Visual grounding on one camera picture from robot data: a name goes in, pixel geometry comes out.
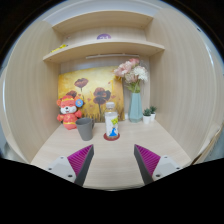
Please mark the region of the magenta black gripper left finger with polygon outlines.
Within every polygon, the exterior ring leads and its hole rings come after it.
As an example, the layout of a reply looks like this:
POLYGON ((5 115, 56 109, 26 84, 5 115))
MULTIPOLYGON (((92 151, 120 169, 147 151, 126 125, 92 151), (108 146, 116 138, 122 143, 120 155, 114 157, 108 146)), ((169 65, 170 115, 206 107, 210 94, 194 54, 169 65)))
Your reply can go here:
POLYGON ((76 174, 75 184, 82 186, 94 155, 94 146, 86 146, 67 157, 76 174))

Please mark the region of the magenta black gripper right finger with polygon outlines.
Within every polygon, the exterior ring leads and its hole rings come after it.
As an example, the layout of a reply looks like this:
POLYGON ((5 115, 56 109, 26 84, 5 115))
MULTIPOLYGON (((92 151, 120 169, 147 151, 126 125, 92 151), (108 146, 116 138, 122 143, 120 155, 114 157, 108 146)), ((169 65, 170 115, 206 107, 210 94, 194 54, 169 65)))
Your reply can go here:
POLYGON ((134 145, 134 156, 136 158, 143 182, 145 185, 153 182, 153 172, 155 171, 160 156, 143 146, 134 145))

